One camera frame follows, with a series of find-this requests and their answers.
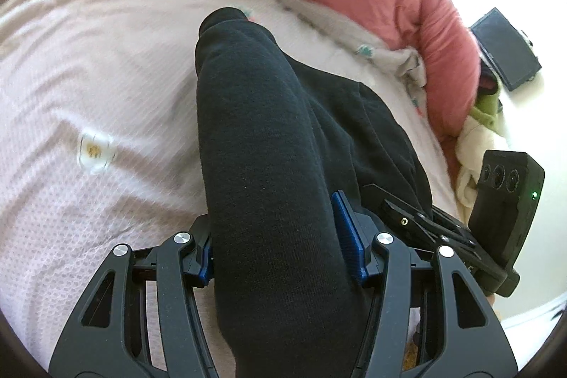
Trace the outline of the black long sleeve shirt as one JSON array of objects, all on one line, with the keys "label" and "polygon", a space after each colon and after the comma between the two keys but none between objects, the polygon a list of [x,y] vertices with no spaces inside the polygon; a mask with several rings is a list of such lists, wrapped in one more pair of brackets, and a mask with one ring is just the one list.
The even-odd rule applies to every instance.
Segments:
[{"label": "black long sleeve shirt", "polygon": [[360,190],[377,184],[431,213],[409,137],[370,88],[294,60],[237,9],[203,21],[195,63],[216,312],[235,373],[347,377],[370,297],[347,272],[331,197],[360,210]]}]

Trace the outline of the black monitor screen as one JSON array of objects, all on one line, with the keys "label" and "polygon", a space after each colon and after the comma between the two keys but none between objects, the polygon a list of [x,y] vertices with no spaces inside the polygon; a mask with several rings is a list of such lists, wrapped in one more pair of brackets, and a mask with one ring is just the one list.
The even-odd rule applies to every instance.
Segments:
[{"label": "black monitor screen", "polygon": [[507,90],[514,91],[532,80],[542,68],[532,44],[497,8],[474,23],[471,32]]}]

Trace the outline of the pink strawberry bear quilt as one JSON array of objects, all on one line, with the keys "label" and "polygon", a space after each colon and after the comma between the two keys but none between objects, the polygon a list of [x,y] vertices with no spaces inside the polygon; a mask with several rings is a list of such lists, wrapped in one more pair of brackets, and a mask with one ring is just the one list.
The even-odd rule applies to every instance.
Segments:
[{"label": "pink strawberry bear quilt", "polygon": [[206,210],[194,49],[233,7],[289,56],[370,87],[457,214],[416,50],[305,0],[1,0],[1,309],[42,366],[119,244],[149,248]]}]

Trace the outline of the cream fleece blanket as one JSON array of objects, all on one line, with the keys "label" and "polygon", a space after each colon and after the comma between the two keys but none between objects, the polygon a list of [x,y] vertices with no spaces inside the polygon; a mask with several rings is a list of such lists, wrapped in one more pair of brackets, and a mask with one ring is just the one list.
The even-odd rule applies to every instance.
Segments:
[{"label": "cream fleece blanket", "polygon": [[505,138],[471,116],[465,120],[455,145],[460,168],[455,182],[455,196],[460,217],[468,224],[477,199],[482,161],[489,149],[506,149]]}]

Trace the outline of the green plush garment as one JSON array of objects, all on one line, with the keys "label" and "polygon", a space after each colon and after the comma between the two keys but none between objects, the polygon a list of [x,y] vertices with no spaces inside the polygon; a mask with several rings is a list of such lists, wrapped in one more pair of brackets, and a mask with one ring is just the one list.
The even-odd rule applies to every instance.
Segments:
[{"label": "green plush garment", "polygon": [[476,101],[469,115],[482,126],[504,136],[505,122],[500,94],[500,82],[496,78],[482,76],[479,79]]}]

